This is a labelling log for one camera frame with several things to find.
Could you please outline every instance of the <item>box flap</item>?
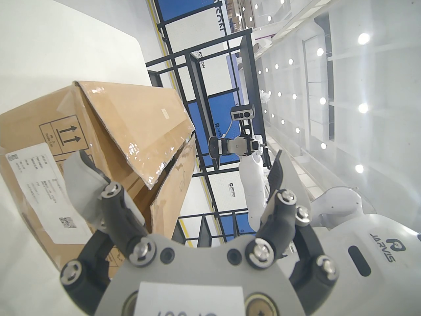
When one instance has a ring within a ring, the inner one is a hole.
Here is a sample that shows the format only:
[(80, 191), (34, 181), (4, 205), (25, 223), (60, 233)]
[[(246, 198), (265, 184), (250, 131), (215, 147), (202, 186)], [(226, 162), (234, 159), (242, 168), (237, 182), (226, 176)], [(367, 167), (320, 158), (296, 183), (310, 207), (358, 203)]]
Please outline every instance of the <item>box flap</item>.
[(133, 170), (151, 189), (194, 131), (174, 89), (78, 82)]
[(195, 136), (182, 150), (150, 206), (152, 233), (171, 239), (186, 197), (196, 159)]

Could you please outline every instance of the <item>printed number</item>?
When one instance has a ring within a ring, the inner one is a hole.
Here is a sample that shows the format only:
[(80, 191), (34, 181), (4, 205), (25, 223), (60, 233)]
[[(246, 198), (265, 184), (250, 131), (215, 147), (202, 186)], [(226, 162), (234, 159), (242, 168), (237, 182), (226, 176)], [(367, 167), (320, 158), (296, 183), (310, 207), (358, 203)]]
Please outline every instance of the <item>printed number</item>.
[[(187, 314), (184, 311), (182, 311), (178, 315), (175, 315), (174, 312), (167, 311), (167, 313), (164, 316), (187, 316)], [(211, 313), (207, 313), (206, 315), (203, 315), (203, 316), (216, 316), (216, 315), (211, 312)]]
[[(176, 315), (172, 311), (167, 311), (165, 316), (176, 316)], [(184, 311), (182, 311), (177, 316), (187, 316), (187, 314)]]

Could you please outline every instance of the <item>ceiling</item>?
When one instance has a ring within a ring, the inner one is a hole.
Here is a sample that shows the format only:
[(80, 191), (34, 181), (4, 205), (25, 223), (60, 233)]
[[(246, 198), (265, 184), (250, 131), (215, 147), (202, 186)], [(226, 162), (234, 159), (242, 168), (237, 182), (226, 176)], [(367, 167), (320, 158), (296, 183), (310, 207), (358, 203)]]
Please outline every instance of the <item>ceiling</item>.
[[(251, 1), (256, 28), (294, 9)], [(421, 231), (421, 0), (334, 0), (318, 14), (256, 61), (271, 91), (266, 129), (322, 188), (356, 187), (378, 213)]]

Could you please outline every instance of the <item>qr code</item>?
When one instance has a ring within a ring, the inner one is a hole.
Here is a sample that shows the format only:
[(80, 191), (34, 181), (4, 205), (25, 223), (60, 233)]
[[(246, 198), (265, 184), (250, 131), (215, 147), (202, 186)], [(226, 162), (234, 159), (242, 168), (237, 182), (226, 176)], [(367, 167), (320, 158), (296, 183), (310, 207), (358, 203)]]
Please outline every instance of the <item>qr code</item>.
[(14, 161), (15, 159), (19, 159), (19, 157), (18, 157), (18, 155), (17, 155), (17, 154), (12, 154), (12, 155), (8, 155), (8, 156), (7, 156), (7, 159), (8, 159), (9, 161)]
[(73, 223), (72, 217), (59, 217), (60, 222), (65, 228), (76, 228), (75, 223)]

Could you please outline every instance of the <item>cardboard box on shelf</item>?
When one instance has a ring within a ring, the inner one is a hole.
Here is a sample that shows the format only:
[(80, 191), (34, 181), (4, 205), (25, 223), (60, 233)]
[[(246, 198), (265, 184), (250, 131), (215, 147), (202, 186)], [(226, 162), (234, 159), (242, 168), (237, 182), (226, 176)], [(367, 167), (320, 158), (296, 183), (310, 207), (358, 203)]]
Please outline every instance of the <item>cardboard box on shelf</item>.
[[(63, 162), (83, 149), (128, 191), (151, 232), (171, 238), (196, 156), (194, 126), (173, 89), (75, 82), (0, 115), (0, 171), (57, 268), (91, 230), (69, 203)], [(124, 257), (114, 248), (110, 276)]]

